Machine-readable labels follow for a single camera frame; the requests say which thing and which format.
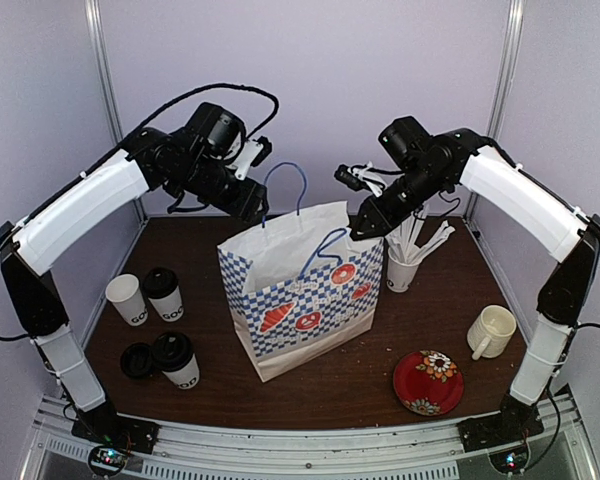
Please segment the blue checkered paper bag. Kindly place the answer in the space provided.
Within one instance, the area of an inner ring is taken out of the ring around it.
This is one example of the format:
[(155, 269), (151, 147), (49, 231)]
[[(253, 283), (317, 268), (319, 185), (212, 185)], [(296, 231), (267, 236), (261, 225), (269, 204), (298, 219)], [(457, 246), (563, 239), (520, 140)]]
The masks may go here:
[(348, 205), (337, 201), (297, 207), (218, 245), (234, 330), (261, 381), (371, 329), (384, 245), (350, 234)]

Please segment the black plastic cup lid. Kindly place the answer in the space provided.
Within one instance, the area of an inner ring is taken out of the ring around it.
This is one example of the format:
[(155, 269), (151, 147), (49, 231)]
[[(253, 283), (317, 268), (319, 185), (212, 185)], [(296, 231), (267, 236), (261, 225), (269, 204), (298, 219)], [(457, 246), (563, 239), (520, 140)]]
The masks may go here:
[(162, 299), (168, 297), (179, 288), (179, 281), (173, 270), (156, 267), (145, 275), (141, 286), (148, 298)]

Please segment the white paper coffee cup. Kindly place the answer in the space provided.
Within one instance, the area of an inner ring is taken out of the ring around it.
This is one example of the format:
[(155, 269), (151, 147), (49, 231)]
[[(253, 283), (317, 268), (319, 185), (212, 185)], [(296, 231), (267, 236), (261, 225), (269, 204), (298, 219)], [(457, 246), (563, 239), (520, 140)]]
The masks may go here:
[(176, 322), (184, 314), (184, 306), (178, 290), (163, 298), (150, 298), (149, 301), (165, 322)]

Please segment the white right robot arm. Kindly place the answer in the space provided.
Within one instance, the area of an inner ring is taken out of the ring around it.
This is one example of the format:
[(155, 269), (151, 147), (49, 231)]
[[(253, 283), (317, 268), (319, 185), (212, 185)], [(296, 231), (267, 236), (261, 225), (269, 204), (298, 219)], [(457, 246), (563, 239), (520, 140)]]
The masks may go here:
[(560, 198), (514, 162), (496, 140), (468, 128), (431, 134), (412, 116), (393, 120), (378, 141), (394, 162), (394, 181), (381, 187), (375, 168), (338, 167), (335, 177), (370, 195), (350, 223), (354, 240), (384, 237), (430, 198), (462, 187), (480, 197), (536, 244), (517, 248), (523, 265), (546, 254), (534, 329), (521, 365), (493, 419), (499, 440), (515, 440), (531, 409), (566, 361), (600, 258), (600, 217)]

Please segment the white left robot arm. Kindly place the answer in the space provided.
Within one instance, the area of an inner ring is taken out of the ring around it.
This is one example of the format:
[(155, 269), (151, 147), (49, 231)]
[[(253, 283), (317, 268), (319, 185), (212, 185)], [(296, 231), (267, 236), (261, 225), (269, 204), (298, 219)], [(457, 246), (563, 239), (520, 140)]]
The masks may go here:
[(124, 433), (122, 419), (86, 358), (59, 286), (77, 271), (69, 258), (104, 230), (119, 211), (164, 189), (186, 194), (234, 218), (252, 222), (266, 213), (267, 189), (250, 177), (272, 151), (271, 141), (247, 132), (225, 108), (204, 102), (173, 132), (140, 123), (103, 158), (35, 212), (0, 230), (0, 273), (23, 332), (65, 391), (86, 429), (103, 444)]

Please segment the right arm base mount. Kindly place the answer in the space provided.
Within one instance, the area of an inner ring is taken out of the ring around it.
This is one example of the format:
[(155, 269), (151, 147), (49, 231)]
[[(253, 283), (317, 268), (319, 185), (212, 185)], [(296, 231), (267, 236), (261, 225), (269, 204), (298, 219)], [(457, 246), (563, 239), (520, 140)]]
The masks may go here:
[(504, 395), (496, 413), (470, 417), (459, 422), (457, 428), (465, 452), (522, 442), (544, 432), (537, 404), (527, 405), (509, 393)]

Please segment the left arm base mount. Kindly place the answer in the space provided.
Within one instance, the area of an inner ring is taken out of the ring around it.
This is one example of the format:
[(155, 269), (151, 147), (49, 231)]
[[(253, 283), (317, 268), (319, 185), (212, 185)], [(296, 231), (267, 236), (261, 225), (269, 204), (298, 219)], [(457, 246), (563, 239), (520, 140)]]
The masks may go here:
[(94, 409), (83, 411), (77, 408), (75, 412), (77, 419), (71, 430), (73, 436), (127, 452), (153, 452), (159, 425), (120, 415), (108, 396)]

